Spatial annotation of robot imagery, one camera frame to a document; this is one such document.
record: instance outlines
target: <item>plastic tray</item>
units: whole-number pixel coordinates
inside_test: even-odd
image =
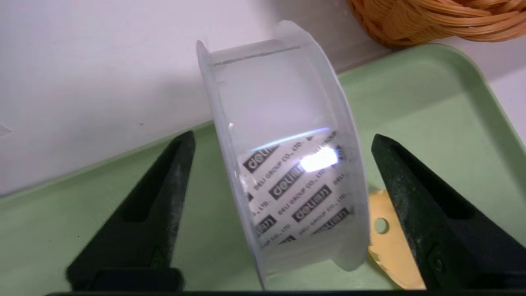
[[[402,143],[482,212],[526,244],[526,154],[476,66],[426,45],[343,73],[371,187],[375,133]],[[213,126],[197,127],[193,170],[173,265],[187,290],[258,290]],[[0,289],[67,290],[65,267],[166,145],[160,141],[0,200]],[[391,289],[372,264],[343,272],[327,260],[271,279],[273,289]]]

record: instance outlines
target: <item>hole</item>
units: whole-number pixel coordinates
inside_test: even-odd
[[[389,223],[384,218],[377,218],[375,220],[375,230],[380,234],[386,234],[389,231]]]

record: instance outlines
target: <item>wicker basket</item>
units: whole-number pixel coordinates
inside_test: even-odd
[[[348,0],[369,35],[388,46],[449,36],[498,42],[526,34],[526,0]]]

